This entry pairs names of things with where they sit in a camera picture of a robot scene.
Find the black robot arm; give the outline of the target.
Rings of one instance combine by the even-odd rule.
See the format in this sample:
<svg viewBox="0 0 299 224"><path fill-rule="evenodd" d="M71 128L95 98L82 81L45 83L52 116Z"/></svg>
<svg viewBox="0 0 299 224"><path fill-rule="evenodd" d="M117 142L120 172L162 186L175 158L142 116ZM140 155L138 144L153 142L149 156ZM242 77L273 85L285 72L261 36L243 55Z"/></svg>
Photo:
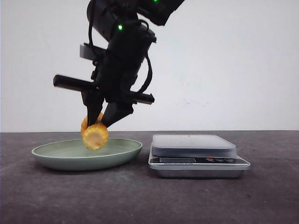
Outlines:
<svg viewBox="0 0 299 224"><path fill-rule="evenodd" d="M156 42L149 22L166 24L169 16L182 4L180 0L92 0L87 7L89 30L97 30L108 42L106 49L92 41L80 46L80 56L91 60L95 69L91 81L56 75L56 87L79 91L87 107L87 124L92 126L101 115L109 127L133 113L137 103L152 104L146 94L152 80L152 68L138 91L131 87L148 50Z"/></svg>

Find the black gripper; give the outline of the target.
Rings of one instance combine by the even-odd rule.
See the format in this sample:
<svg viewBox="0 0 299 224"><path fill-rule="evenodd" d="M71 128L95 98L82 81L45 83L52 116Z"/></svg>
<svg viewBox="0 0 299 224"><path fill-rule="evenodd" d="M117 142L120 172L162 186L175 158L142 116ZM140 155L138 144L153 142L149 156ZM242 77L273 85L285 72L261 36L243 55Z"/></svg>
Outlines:
<svg viewBox="0 0 299 224"><path fill-rule="evenodd" d="M145 56L145 59L148 64L148 75L144 84L137 92L131 91L130 88L137 79L139 67L132 70L117 68L115 65L107 69L101 67L93 71L93 82L55 75L53 85L55 87L81 92L83 104L87 107L88 126L96 123L102 110L104 99L108 102L113 101L112 103L108 103L102 117L102 123L106 127L110 127L134 111L132 103L116 101L131 100L143 104L152 104L155 101L152 94L144 93L152 80L152 67L148 55Z"/></svg>

